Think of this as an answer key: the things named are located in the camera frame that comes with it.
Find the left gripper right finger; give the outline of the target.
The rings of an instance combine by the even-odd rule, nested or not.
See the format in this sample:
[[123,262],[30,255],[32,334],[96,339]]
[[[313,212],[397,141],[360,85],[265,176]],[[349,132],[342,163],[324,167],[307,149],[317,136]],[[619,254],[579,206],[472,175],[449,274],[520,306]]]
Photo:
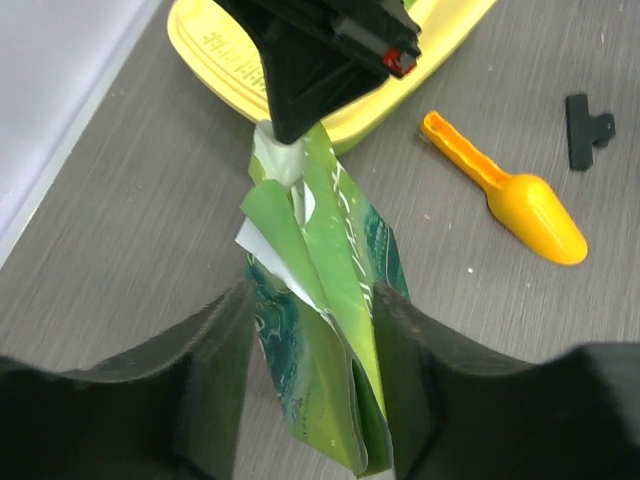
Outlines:
[[639,347],[541,364],[494,351],[385,284],[373,326],[398,479],[635,479]]

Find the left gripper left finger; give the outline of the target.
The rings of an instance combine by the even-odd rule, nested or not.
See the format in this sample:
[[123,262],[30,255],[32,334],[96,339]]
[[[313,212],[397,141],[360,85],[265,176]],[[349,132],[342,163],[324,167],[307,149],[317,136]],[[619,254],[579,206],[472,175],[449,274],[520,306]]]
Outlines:
[[5,479],[229,479],[251,356],[255,291],[87,369],[1,360]]

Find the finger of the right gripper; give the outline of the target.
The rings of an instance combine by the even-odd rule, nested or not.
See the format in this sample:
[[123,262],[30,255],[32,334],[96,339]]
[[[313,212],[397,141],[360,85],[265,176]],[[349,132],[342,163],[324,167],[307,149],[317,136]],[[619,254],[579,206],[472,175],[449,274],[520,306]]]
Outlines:
[[401,1],[226,0],[256,46],[275,138],[323,118],[417,65],[420,27]]

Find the green cat litter bag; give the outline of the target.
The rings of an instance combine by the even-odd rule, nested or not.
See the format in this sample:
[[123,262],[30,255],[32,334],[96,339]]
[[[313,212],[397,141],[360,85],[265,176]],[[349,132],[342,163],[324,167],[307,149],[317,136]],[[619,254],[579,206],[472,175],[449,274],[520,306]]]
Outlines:
[[292,435],[356,476],[392,466],[373,333],[373,287],[407,284],[395,235],[322,126],[290,145],[254,130],[237,243],[256,329]]

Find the yellow plastic scoop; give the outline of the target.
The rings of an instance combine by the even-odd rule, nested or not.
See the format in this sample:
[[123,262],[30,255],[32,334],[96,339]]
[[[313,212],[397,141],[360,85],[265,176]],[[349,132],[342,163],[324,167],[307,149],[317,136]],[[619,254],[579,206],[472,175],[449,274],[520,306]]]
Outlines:
[[484,191],[494,218],[529,249],[564,266],[586,259],[584,235],[545,180],[505,172],[436,111],[425,115],[421,132]]

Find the black bag clip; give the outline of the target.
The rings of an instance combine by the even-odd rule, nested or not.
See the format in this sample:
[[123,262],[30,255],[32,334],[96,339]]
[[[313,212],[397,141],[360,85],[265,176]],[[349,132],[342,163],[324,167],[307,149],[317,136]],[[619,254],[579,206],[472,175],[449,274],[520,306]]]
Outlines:
[[587,171],[593,165],[593,149],[606,147],[616,135],[614,116],[609,112],[592,116],[584,93],[566,97],[565,116],[570,169]]

